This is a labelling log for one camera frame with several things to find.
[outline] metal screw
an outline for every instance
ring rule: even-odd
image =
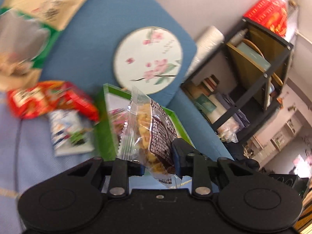
[[[208,187],[197,187],[195,192],[200,195],[207,195],[211,193],[211,190]]]
[[[125,190],[122,187],[113,187],[110,189],[110,193],[112,195],[123,195],[125,193]]]

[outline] electronic device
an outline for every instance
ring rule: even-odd
[[[23,193],[18,212],[24,234],[74,233],[298,233],[292,226],[302,198],[290,186],[227,158],[216,162],[183,139],[172,143],[179,176],[188,189],[129,192],[129,176],[144,168],[95,157]],[[107,193],[101,193],[110,175]],[[212,183],[219,187],[213,193]]]

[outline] red package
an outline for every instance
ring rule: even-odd
[[[286,3],[283,0],[259,0],[245,15],[284,37],[287,30]]]
[[[16,117],[33,119],[53,110],[40,87],[11,90],[8,105]]]
[[[99,121],[99,112],[92,100],[70,82],[39,82],[34,88],[8,91],[7,98],[14,115],[23,119],[32,119],[55,109],[74,109],[90,120]]]

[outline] white paper roll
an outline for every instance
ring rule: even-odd
[[[205,58],[213,53],[213,51],[222,42],[224,42],[223,34],[214,26],[208,27],[204,34],[196,41],[197,52],[185,74],[184,81],[199,67]]]

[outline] green leaf painting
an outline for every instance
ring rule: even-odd
[[[161,73],[161,74],[167,74],[168,72],[170,72],[171,70],[173,70],[175,67],[177,67],[177,65],[174,65],[174,64],[172,64],[172,63],[168,63],[168,64],[167,64],[166,70],[165,70],[163,73]]]
[[[154,83],[154,85],[157,85],[157,84],[161,84],[164,80],[166,79],[166,77],[161,77],[157,80],[156,83]]]
[[[153,30],[151,29],[149,33],[147,34],[146,39],[150,40],[152,38],[152,34],[153,34]]]

